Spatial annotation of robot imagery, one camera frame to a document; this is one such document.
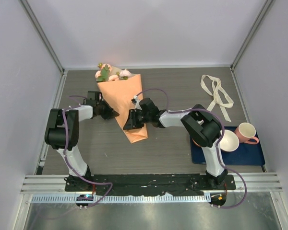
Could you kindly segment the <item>cream ribbon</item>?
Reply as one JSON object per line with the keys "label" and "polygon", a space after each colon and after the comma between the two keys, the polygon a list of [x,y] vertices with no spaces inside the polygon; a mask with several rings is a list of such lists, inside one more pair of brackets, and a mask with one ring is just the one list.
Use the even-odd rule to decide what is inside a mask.
{"label": "cream ribbon", "polygon": [[[211,81],[212,91],[210,91],[206,86],[206,83],[204,81],[205,78],[208,78]],[[232,108],[234,105],[234,101],[223,89],[221,79],[210,75],[202,75],[200,86],[208,95],[212,96],[213,98],[207,110],[211,112],[215,105],[219,105],[224,119],[228,122],[232,122],[228,115],[227,108]]]}

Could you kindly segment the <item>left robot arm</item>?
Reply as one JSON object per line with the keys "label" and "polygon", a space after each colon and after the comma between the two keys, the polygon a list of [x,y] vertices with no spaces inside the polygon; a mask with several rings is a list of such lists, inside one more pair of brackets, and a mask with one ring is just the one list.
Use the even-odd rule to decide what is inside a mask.
{"label": "left robot arm", "polygon": [[95,183],[78,148],[79,123],[96,116],[109,120],[118,117],[119,113],[106,102],[101,92],[89,91],[87,96],[80,98],[83,101],[75,107],[50,110],[44,139],[61,155],[68,167],[66,184],[88,191]]}

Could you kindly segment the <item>peach fake flower with buds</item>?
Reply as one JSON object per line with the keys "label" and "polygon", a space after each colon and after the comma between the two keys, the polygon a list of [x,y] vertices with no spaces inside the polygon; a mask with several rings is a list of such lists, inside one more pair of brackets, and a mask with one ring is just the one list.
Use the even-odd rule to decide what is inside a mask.
{"label": "peach fake flower with buds", "polygon": [[105,82],[109,78],[109,74],[112,71],[112,66],[110,64],[98,64],[99,70],[95,73],[95,79],[97,82]]}

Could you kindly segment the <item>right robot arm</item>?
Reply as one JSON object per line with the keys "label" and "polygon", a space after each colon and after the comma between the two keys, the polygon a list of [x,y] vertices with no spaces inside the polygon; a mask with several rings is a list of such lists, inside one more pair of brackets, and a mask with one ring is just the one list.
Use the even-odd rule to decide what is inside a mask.
{"label": "right robot arm", "polygon": [[147,123],[158,128],[185,128],[203,151],[209,187],[219,189],[224,184],[228,171],[218,147],[224,127],[211,112],[200,104],[186,110],[160,110],[150,98],[140,100],[138,96],[132,99],[132,103],[135,108],[129,110],[123,130],[140,129]]}

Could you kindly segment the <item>light pink fake flower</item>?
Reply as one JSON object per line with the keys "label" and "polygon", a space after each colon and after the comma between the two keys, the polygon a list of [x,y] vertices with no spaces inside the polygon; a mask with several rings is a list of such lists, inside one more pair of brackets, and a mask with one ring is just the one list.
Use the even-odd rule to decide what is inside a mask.
{"label": "light pink fake flower", "polygon": [[128,80],[132,77],[132,74],[127,69],[118,71],[116,74],[120,80]]}

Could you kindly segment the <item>orange beige wrapping paper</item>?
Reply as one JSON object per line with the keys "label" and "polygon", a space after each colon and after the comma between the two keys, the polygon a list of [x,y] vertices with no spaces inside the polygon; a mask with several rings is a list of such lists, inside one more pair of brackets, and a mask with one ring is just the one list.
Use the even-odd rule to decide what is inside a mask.
{"label": "orange beige wrapping paper", "polygon": [[[116,73],[121,70],[122,69],[112,66],[112,71],[109,76],[116,75]],[[135,108],[131,99],[143,89],[141,75],[131,74],[132,77],[128,80],[97,82],[97,86],[102,92],[105,101],[120,114],[115,118],[120,128],[123,128],[125,125],[129,110]]]}

